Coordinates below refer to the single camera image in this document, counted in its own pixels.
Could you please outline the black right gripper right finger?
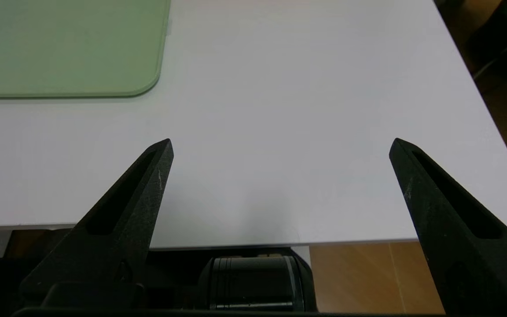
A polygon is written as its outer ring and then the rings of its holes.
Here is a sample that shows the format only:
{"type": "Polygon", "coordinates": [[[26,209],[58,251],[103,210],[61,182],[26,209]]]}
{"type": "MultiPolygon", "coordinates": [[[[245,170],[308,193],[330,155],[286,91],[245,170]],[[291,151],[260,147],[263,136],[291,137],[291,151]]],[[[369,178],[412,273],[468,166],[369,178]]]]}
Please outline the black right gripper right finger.
{"type": "Polygon", "coordinates": [[[414,144],[389,159],[445,313],[507,316],[507,226],[414,144]]]}

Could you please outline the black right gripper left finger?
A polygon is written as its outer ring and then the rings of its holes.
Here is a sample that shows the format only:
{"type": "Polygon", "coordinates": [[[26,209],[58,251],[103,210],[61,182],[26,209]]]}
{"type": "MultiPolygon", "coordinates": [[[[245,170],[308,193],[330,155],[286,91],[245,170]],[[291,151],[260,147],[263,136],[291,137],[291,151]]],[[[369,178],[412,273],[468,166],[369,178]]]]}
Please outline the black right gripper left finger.
{"type": "Polygon", "coordinates": [[[135,307],[173,158],[169,139],[148,147],[23,279],[26,301],[60,309],[135,307]]]}

